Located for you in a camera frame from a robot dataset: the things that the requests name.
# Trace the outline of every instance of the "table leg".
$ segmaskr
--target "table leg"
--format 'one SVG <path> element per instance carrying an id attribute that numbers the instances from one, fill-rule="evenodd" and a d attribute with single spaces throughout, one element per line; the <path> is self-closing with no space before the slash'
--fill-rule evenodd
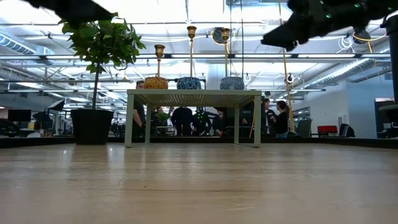
<path id="1" fill-rule="evenodd" d="M 254 147 L 261 145 L 261 96 L 254 97 Z"/>
<path id="2" fill-rule="evenodd" d="M 145 126 L 145 144 L 149 144 L 150 142 L 150 124 L 151 124 L 151 112 L 152 112 L 152 105 L 147 105 L 147 121 Z"/>
<path id="3" fill-rule="evenodd" d="M 128 94 L 127 96 L 127 112 L 126 112 L 126 129 L 124 130 L 124 146 L 132 147 L 132 123 L 134 114 L 134 95 Z"/>
<path id="4" fill-rule="evenodd" d="M 235 105 L 234 114 L 234 143 L 239 144 L 239 105 Z"/>

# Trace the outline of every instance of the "white table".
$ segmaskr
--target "white table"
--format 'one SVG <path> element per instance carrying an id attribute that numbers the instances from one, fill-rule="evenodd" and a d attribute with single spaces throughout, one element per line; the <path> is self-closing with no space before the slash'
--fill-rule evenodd
<path id="1" fill-rule="evenodd" d="M 134 100 L 147 105 L 145 143 L 150 142 L 150 112 L 157 106 L 215 106 L 235 108 L 234 126 L 239 127 L 240 107 L 254 101 L 254 147 L 261 144 L 261 91 L 259 90 L 128 90 L 124 145 L 132 147 Z M 234 143 L 239 144 L 239 128 L 234 129 Z"/>

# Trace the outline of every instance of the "red chair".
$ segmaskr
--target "red chair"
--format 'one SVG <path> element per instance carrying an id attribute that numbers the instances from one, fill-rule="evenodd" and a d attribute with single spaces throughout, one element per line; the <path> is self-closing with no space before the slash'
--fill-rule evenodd
<path id="1" fill-rule="evenodd" d="M 328 126 L 318 126 L 318 136 L 319 137 L 327 137 L 329 134 L 337 134 L 338 129 L 337 126 L 328 125 Z"/>

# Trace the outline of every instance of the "wooden floor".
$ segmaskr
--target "wooden floor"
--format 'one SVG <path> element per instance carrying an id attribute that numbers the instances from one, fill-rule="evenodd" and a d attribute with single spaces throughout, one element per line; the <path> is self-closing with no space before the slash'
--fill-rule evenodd
<path id="1" fill-rule="evenodd" d="M 0 150 L 0 223 L 396 224 L 398 151 L 332 145 Z"/>

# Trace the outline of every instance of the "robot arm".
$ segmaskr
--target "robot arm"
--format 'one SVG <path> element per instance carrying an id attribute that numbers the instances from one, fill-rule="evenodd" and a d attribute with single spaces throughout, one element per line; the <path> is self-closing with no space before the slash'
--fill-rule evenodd
<path id="1" fill-rule="evenodd" d="M 263 36 L 261 43 L 293 50 L 309 38 L 354 27 L 364 30 L 370 20 L 381 19 L 398 10 L 396 0 L 290 0 L 289 20 Z"/>

